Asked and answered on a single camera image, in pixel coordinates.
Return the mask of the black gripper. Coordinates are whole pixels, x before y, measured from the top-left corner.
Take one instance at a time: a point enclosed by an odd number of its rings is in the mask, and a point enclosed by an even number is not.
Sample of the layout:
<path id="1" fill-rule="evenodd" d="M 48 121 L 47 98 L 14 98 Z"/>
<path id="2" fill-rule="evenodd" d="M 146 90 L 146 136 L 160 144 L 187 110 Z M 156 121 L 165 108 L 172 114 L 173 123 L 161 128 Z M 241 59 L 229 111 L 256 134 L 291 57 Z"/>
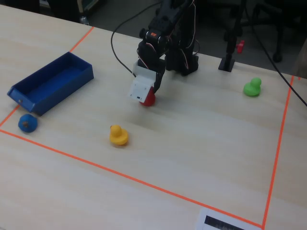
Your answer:
<path id="1" fill-rule="evenodd" d="M 168 45 L 152 45 L 149 42 L 141 41 L 137 48 L 138 61 L 137 65 L 145 69 L 156 72 L 155 83 L 153 85 L 153 93 L 155 94 L 162 82 L 165 73 L 165 60 L 160 57 L 167 51 Z"/>

